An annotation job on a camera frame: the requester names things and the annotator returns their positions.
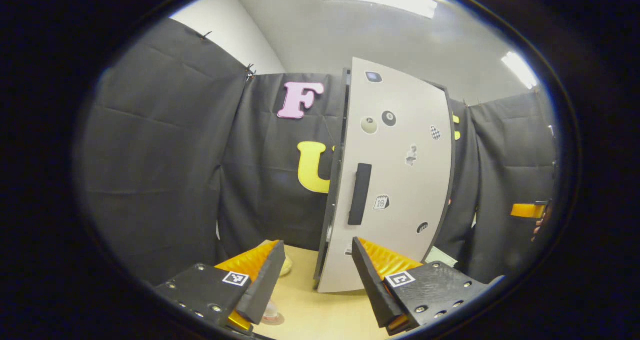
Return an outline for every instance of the black curtain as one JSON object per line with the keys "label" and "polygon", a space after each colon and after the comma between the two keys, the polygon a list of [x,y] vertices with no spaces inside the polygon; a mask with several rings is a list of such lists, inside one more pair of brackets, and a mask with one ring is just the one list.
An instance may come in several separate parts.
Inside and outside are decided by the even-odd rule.
{"label": "black curtain", "polygon": [[478,191],[480,186],[480,163],[476,127],[471,119],[471,110],[460,101],[450,100],[453,115],[460,119],[454,131],[460,133],[455,141],[455,169],[451,190],[451,204],[436,238],[435,247],[456,260],[464,258],[471,236]]}
{"label": "black curtain", "polygon": [[[324,85],[302,119],[277,116],[287,82]],[[172,19],[158,23],[105,71],[90,99],[82,189],[103,239],[153,285],[266,239],[317,251],[327,194],[298,180],[298,144],[325,144],[318,175],[329,179],[344,86],[327,74],[247,81],[247,69],[210,40]],[[535,247],[535,219],[510,212],[551,197],[554,110],[534,92],[450,106],[461,138],[436,246],[487,283],[511,274]]]}
{"label": "black curtain", "polygon": [[82,199],[111,251],[152,285],[218,262],[220,165],[245,70],[165,19],[105,71],[89,99]]}
{"label": "black curtain", "polygon": [[532,242],[537,219],[511,216],[514,204],[553,197],[556,142],[552,103],[530,92],[469,107],[477,135],[477,223],[460,269],[489,283],[522,269],[539,251]]}
{"label": "black curtain", "polygon": [[[324,85],[302,119],[277,116],[288,82]],[[249,80],[222,162],[219,233],[229,256],[266,239],[318,250],[327,194],[311,192],[298,180],[298,144],[325,144],[318,176],[329,179],[332,148],[341,137],[344,86],[341,76],[325,74],[258,75]]]}

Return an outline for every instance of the tan table surface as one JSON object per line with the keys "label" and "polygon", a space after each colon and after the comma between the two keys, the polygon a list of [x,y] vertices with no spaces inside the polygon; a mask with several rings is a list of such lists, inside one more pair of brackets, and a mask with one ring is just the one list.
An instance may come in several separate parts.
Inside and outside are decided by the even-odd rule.
{"label": "tan table surface", "polygon": [[285,245],[285,253],[293,267],[278,279],[271,296],[284,322],[254,325],[254,333],[275,340],[389,338],[378,327],[365,290],[318,293],[313,290],[318,252]]}

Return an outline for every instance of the circular sticker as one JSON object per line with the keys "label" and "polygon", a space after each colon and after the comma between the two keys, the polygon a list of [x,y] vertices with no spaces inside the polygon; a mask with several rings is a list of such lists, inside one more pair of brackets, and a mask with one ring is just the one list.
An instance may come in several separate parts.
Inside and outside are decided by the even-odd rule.
{"label": "circular sticker", "polygon": [[378,131],[378,123],[371,116],[362,117],[360,126],[362,131],[370,135],[375,134]]}
{"label": "circular sticker", "polygon": [[425,229],[429,228],[429,223],[421,223],[420,226],[418,226],[418,231],[417,233],[420,234],[423,231],[425,231]]}
{"label": "circular sticker", "polygon": [[396,115],[391,111],[385,111],[382,113],[382,122],[386,126],[396,125]]}

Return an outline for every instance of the yellow letter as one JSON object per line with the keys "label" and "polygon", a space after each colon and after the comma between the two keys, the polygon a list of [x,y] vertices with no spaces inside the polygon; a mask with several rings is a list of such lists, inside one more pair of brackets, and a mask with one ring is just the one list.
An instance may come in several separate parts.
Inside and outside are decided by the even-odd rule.
{"label": "yellow letter", "polygon": [[300,151],[300,163],[297,167],[297,179],[302,186],[314,193],[329,194],[329,180],[318,176],[320,155],[327,150],[321,142],[303,141],[297,144]]}

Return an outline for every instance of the door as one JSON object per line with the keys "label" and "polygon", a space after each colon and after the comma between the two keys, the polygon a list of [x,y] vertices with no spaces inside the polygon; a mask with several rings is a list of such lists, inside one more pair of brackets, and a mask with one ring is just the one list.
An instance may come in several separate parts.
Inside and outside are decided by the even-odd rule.
{"label": "door", "polygon": [[345,109],[318,257],[320,293],[364,289],[351,257],[354,236],[423,261],[453,178],[452,116],[442,89],[354,58]]}

